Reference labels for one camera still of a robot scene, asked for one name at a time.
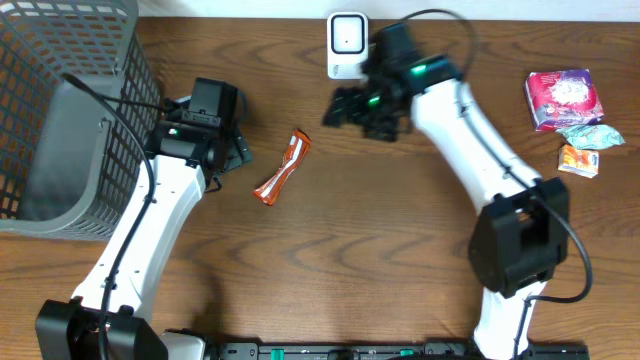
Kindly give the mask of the grey plastic mesh basket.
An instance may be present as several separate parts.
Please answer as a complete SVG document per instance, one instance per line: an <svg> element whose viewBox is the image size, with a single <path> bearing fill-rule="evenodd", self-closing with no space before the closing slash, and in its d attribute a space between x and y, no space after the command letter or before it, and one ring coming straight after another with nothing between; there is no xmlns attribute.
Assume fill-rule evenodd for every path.
<svg viewBox="0 0 640 360"><path fill-rule="evenodd" d="M161 93L135 0L1 5L1 228L105 241L133 193Z"/></svg>

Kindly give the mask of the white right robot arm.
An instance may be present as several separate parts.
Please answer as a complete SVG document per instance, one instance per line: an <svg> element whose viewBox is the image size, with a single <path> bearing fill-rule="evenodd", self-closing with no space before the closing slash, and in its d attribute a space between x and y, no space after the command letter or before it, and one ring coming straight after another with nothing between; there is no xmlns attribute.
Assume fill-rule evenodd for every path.
<svg viewBox="0 0 640 360"><path fill-rule="evenodd" d="M532 309L567 257L566 186L542 179L515 154L445 56L331 61L328 74L362 84L336 90L326 125L350 122L393 141L406 115L458 177L478 215L468 248L483 287L473 341L484 358L523 358Z"/></svg>

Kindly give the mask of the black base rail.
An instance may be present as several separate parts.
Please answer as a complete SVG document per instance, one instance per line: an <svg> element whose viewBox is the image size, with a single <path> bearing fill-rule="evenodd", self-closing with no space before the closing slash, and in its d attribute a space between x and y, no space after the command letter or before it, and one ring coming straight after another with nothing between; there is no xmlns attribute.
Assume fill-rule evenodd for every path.
<svg viewBox="0 0 640 360"><path fill-rule="evenodd" d="M432 340L422 344L260 344L216 345L211 360L427 360L485 359L471 341Z"/></svg>

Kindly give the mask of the white barcode scanner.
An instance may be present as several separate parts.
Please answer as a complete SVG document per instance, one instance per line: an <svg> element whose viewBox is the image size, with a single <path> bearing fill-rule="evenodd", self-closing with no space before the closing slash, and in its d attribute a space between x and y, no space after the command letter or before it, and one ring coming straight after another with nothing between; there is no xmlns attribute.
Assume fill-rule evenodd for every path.
<svg viewBox="0 0 640 360"><path fill-rule="evenodd" d="M333 80L364 80L361 65L369 50L368 18L361 12L334 12L326 21L327 75Z"/></svg>

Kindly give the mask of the mint green snack wrapper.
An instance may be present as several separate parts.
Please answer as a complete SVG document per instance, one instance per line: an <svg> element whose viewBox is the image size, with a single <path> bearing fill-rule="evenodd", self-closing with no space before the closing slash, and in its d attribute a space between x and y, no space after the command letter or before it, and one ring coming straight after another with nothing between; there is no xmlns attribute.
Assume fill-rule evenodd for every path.
<svg viewBox="0 0 640 360"><path fill-rule="evenodd" d="M622 135L613 127L600 125L576 125L558 129L566 141L579 150L604 150L625 143Z"/></svg>

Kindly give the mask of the red snack bar wrapper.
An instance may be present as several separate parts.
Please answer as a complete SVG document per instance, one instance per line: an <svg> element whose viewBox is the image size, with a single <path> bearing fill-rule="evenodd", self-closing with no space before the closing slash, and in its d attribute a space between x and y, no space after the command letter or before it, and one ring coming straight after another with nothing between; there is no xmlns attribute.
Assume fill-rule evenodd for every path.
<svg viewBox="0 0 640 360"><path fill-rule="evenodd" d="M273 206L293 172L300 166L311 148L312 140L301 129L295 129L283 155L283 161L276 173L253 191L253 195L263 204Z"/></svg>

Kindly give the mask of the orange juice carton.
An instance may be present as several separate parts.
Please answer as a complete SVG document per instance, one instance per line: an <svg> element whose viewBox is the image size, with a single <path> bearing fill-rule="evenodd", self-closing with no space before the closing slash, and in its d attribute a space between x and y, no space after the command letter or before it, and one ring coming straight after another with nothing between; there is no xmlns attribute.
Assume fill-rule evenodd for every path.
<svg viewBox="0 0 640 360"><path fill-rule="evenodd" d="M564 145L559 149L559 171L593 178L599 174L599 164L598 151L576 149L571 145Z"/></svg>

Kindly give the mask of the purple sanitary pad pack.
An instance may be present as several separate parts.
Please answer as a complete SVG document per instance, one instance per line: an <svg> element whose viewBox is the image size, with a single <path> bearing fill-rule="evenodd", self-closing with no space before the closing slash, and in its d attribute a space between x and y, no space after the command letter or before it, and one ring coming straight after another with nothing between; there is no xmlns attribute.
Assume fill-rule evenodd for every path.
<svg viewBox="0 0 640 360"><path fill-rule="evenodd" d="M524 93L539 132L593 125L604 117L589 69L532 72L524 82Z"/></svg>

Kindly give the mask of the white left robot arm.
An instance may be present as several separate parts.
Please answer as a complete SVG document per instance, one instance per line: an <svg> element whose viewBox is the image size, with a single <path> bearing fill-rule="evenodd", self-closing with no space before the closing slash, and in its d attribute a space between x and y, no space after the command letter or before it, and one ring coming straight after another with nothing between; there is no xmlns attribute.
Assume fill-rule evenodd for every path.
<svg viewBox="0 0 640 360"><path fill-rule="evenodd" d="M195 205L224 172L251 159L238 125L162 121L149 135L136 189L111 240L67 302L48 300L35 322L45 359L209 359L190 330L151 327L157 289Z"/></svg>

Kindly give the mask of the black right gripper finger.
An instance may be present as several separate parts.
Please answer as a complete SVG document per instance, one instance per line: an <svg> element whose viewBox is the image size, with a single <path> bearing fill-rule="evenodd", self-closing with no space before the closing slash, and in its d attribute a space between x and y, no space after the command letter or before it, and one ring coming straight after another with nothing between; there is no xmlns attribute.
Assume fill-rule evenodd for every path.
<svg viewBox="0 0 640 360"><path fill-rule="evenodd" d="M333 100L344 103L366 103L369 96L366 90L360 87L339 87L334 91Z"/></svg>
<svg viewBox="0 0 640 360"><path fill-rule="evenodd" d="M329 106L322 123L339 128L344 124L363 124L363 99L361 97L338 97Z"/></svg>

